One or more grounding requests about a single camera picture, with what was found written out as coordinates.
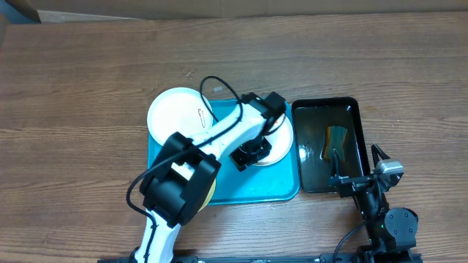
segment wood grain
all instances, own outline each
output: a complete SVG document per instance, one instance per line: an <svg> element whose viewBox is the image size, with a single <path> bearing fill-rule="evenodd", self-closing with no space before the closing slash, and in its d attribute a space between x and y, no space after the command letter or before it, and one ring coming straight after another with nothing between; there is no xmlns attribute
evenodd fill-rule
<svg viewBox="0 0 468 263"><path fill-rule="evenodd" d="M146 168L146 111L206 75L239 93L353 96L368 146L405 165L387 198L420 216L426 262L467 262L468 13L8 26L0 51L0 262L126 256L144 218L124 195ZM230 98L226 89L209 99ZM133 198L141 201L138 193ZM207 207L176 249L199 256L331 252L351 199ZM366 244L364 233L343 251Z"/></svg>

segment small robot arm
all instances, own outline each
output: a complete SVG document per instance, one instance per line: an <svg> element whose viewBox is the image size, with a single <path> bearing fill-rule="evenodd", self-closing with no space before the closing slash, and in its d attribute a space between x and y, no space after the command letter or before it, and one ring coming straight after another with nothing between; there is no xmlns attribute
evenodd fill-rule
<svg viewBox="0 0 468 263"><path fill-rule="evenodd" d="M140 185L143 206L156 220L156 226L147 218L141 246L132 252L129 261L170 263L178 232L202 207L220 161L230 156L241 171L265 158L271 149L265 135L271 133L285 110L284 98L274 92L265 99L245 94L235 109L208 131L190 138L178 132L171 135ZM158 165L178 153L185 154Z"/></svg>

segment black cable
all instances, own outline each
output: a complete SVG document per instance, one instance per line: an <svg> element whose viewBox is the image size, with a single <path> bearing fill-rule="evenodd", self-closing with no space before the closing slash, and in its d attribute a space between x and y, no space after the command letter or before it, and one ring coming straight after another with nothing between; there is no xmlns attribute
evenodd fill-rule
<svg viewBox="0 0 468 263"><path fill-rule="evenodd" d="M342 239L341 241L338 243L338 245L336 246L335 248L335 252L333 252L333 263L336 263L336 256L338 256L338 251L339 249L341 248L341 246L343 245L344 241L346 241L346 239L348 239L350 236L352 236L354 233L356 233L357 231L359 231L361 228L363 228L363 226L365 226L367 223L369 222L369 220L365 220L363 221L362 223L360 223L357 227L355 227L353 230L351 230L349 233L347 233Z"/></svg>
<svg viewBox="0 0 468 263"><path fill-rule="evenodd" d="M332 260L333 260L333 263L336 263L336 257L338 256L338 251L339 249L341 248L341 246L343 245L344 241L346 241L346 239L348 239L350 236L352 236L352 234L356 233L359 229L361 229L363 226L365 226L367 223L370 223L372 221L376 221L377 220L377 217L379 216L380 214L380 210L382 209L382 203L383 203L383 200L382 200L382 192L380 191L380 183L379 183L379 178L376 176L374 178L374 183L377 184L377 190L378 190L378 194L379 194L379 199L378 199L378 204L377 204L377 212L375 213L375 216L373 218L370 218L368 220L364 220L360 225L358 225L357 227L355 227L353 230L351 230L347 235L345 235L343 237L343 239L341 239L341 241L338 243L338 245L336 246L335 248L335 252L333 252L333 257L332 257Z"/></svg>
<svg viewBox="0 0 468 263"><path fill-rule="evenodd" d="M239 116L237 117L237 119L234 121L233 124L231 124L229 127L224 129L220 133L218 133L218 134L214 135L213 137L207 139L205 142L202 142L199 145L196 145L197 148L201 148L201 147L213 142L214 140L218 139L219 137L223 136L224 134L226 134L229 130L231 130L232 128L234 128L234 126L236 126L239 122L241 122L242 115L244 114L244 108L242 107L241 98L237 95L237 93L234 91L234 89L231 88L231 86L229 86L229 84L227 84L224 80L222 80L221 78L219 78L217 76L207 76L207 77L203 78L202 82L200 83L200 96L202 98L203 104L205 104L205 106L206 106L205 100L203 99L203 84L205 84L205 81L209 80L209 79L215 79L215 80L218 80L219 82L223 83L226 86L226 88L228 88L233 93L235 99L237 99L237 103L239 104L239 107L241 108L241 111L239 112ZM214 116L214 113L208 108L208 106L206 108L208 109L210 114L216 119L216 117Z"/></svg>
<svg viewBox="0 0 468 263"><path fill-rule="evenodd" d="M151 242L153 241L154 233L156 232L156 228L157 228L156 220L154 219L154 217L153 217L150 213L148 213L148 212L144 211L143 209L141 209L141 208L137 207L136 205L134 205L134 204L132 203L132 200L130 200L130 194L132 193L132 190L133 190L133 188L137 185L137 183L138 183L139 181L141 181L141 180L145 177L145 175L147 175L149 172L154 171L155 169L157 169L158 167L162 166L163 164L166 164L166 163L168 163L168 162L173 162L173 161L175 161L175 160L181 158L181 157L184 156L185 154L188 154L188 152L190 152L191 150L193 150L193 148L190 148L190 149L188 149L188 150L184 150L184 151L182 151L182 152L180 152L180 153L177 153L177 154L174 155L174 156L171 156L171 157L169 157L169 158L167 158L167 159L165 159L165 160L162 160L161 162L159 162L158 164L154 165L154 166L151 167L150 169L147 169L144 173L142 173L142 174L141 174L140 176L138 176L135 180L133 180L133 182L130 184L129 188L127 189L127 196L126 196L126 198L127 198L127 204L128 204L128 206L130 206L133 210L139 212L140 214L142 214L142 215L144 215L144 216L150 218L151 223L152 223L151 228L152 228L153 230L151 230L151 235L150 235L150 237L149 237L148 244L146 245L146 252L145 252L145 255L143 256L143 258L145 259L145 263L148 263L149 248L150 248L150 246L151 246Z"/></svg>
<svg viewBox="0 0 468 263"><path fill-rule="evenodd" d="M242 116L244 114L244 109L242 108L242 101L241 101L241 98L237 95L237 93L234 91L233 88L231 88L229 86L229 84L227 84L224 80L222 80L221 78L219 77L216 77L216 76L207 76L205 77L202 82L200 83L200 96L201 96L201 99L202 99L202 102L203 104L206 106L206 108L208 109L208 111L210 112L210 114L214 117L214 119L216 121L218 121L216 119L216 117L214 116L214 113L208 108L208 105L206 104L205 100L203 99L203 84L205 83L206 80L208 79L215 79L215 80L218 80L219 82L223 83L224 85L226 85L226 87L233 93L234 97L237 99L238 103L239 103L239 107L241 108L241 111L239 113L239 117L234 121L233 124L231 124L230 126L228 126L226 129L224 129L223 131L221 131L220 133L210 137L209 139L207 139L205 142L202 142L200 143L199 145L196 145L194 147L191 147L187 150L184 150L184 151L181 151L180 153L177 153L175 154L174 156L171 156L171 157L168 157L162 161L160 161L159 163L155 164L153 167L151 167L150 169L147 169L144 173L142 173L140 176L138 176L137 178L135 178L133 180L133 182L130 184L129 188L127 189L127 196L126 196L126 199L127 199L127 204L128 206L130 206L133 210L139 212L140 214L150 218L151 220L151 223L152 223L152 230L151 230L151 235L149 237L149 240L148 240L148 244L146 245L146 251L145 251L145 255L143 256L143 258L145 259L145 263L148 263L148 258L149 258L149 248L151 246L151 243L153 242L153 239L154 239L154 234L156 233L156 228L157 228L157 225L156 225L156 219L154 219L154 217L144 211L143 209L137 207L136 205L134 205L132 203L132 200L130 200L130 195L132 193L132 190L133 188L137 185L138 182L140 182L148 173L154 171L155 169L159 168L160 166L162 166L163 164L166 164L168 162L174 162L175 160L181 158L182 156L188 154L190 151L192 150L196 150L200 147L203 147L204 145L207 145L211 142L213 142L214 140L216 140L217 138L221 137L223 134L226 134L229 130L231 130L232 128L234 128L234 126L236 126L239 122L241 122L241 119L242 119Z"/></svg>

